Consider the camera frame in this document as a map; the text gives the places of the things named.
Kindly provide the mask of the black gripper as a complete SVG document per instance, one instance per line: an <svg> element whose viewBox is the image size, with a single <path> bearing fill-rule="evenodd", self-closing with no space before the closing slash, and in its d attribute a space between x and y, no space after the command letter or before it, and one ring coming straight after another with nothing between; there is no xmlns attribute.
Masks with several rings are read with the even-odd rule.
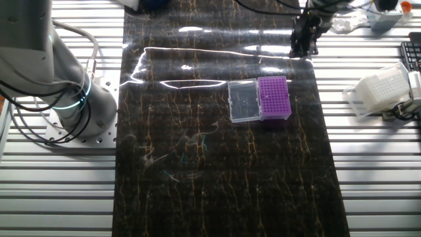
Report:
<svg viewBox="0 0 421 237"><path fill-rule="evenodd" d="M293 29L290 37L291 50L289 56L291 58L303 57L303 49L301 40L295 34L306 32L305 55L317 55L318 48L316 45L318 34L324 33L323 20L319 16L300 15L293 19Z"/></svg>

